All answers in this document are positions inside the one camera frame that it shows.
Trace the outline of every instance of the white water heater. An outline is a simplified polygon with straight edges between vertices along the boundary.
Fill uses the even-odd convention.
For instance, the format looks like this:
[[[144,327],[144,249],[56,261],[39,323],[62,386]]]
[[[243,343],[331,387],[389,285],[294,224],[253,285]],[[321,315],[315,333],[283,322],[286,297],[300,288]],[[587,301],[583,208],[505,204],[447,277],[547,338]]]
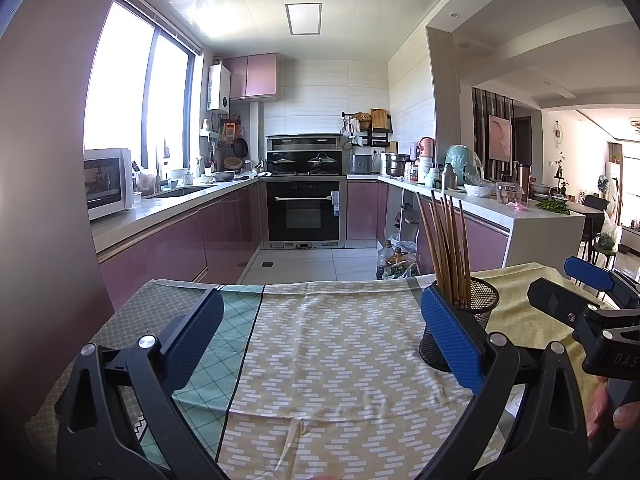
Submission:
[[[207,91],[207,110],[217,114],[229,113],[229,89],[231,72],[221,64],[209,67],[209,91]]]

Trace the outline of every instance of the window frame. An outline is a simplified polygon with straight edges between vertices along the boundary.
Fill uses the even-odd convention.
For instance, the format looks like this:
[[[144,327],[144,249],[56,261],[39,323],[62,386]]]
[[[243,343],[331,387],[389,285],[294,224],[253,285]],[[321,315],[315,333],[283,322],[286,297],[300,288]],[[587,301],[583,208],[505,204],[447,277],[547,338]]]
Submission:
[[[149,47],[149,55],[146,60],[145,85],[142,94],[142,117],[140,121],[140,165],[146,170],[148,170],[149,168],[149,154],[146,150],[146,115],[148,112],[151,71],[154,62],[154,56],[156,53],[156,44],[158,43],[158,37],[162,35],[162,37],[164,37],[166,40],[169,40],[187,55],[184,98],[182,101],[182,167],[188,168],[190,158],[189,130],[191,124],[191,87],[193,86],[193,67],[195,64],[195,53],[184,46],[182,43],[180,43],[180,41],[176,40],[169,33],[167,33],[167,31],[165,31],[157,23],[146,17],[142,12],[137,10],[136,7],[131,5],[129,2],[125,0],[114,0],[113,3],[124,7],[126,10],[132,12],[135,16],[139,17],[141,20],[148,23],[154,28],[154,34],[151,39],[151,45]]]

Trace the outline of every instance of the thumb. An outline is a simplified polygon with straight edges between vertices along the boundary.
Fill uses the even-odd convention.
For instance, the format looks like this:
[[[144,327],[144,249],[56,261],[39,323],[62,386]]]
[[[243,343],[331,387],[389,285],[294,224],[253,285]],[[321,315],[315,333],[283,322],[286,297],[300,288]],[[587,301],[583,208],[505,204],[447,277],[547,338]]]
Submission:
[[[619,430],[630,430],[635,426],[639,415],[640,402],[630,402],[613,413],[613,425]]]

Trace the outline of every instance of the cutting board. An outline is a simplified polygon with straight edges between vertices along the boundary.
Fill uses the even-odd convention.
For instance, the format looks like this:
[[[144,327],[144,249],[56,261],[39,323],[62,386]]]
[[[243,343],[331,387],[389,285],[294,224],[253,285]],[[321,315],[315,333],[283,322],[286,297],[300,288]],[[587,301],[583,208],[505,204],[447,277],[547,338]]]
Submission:
[[[371,127],[372,128],[388,128],[389,123],[386,120],[386,110],[382,108],[371,109]]]

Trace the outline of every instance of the pink painting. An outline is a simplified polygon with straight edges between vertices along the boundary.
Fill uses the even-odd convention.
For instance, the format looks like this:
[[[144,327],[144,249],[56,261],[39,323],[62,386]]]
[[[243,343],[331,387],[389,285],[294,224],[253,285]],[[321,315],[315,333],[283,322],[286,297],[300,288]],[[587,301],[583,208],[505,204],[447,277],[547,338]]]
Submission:
[[[489,158],[511,161],[511,121],[489,116]]]

